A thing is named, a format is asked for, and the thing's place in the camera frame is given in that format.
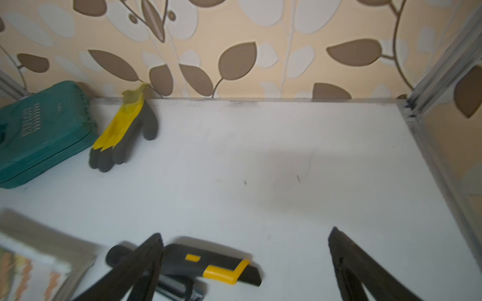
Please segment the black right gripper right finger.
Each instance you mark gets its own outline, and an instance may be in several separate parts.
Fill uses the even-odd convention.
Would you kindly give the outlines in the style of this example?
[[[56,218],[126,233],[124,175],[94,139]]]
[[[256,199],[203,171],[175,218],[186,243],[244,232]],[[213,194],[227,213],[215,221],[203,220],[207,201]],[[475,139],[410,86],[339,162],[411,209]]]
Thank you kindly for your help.
[[[337,227],[328,246],[343,300],[367,300],[365,289],[375,300],[420,299]]]

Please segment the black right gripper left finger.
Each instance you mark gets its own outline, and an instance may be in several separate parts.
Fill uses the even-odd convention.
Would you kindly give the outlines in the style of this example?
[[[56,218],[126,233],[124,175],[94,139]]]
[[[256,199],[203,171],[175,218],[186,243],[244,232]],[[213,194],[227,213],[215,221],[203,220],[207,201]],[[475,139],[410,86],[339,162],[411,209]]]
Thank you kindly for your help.
[[[158,286],[164,244],[160,233],[150,236],[119,265],[76,300],[152,300]]]

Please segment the white pouch with yellow handles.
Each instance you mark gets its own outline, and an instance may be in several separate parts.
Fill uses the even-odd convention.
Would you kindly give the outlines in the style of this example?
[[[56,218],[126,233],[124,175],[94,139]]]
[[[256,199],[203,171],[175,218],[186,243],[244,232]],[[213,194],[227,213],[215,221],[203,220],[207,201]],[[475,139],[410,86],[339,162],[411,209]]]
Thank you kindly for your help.
[[[1,300],[70,300],[99,245],[1,210]]]

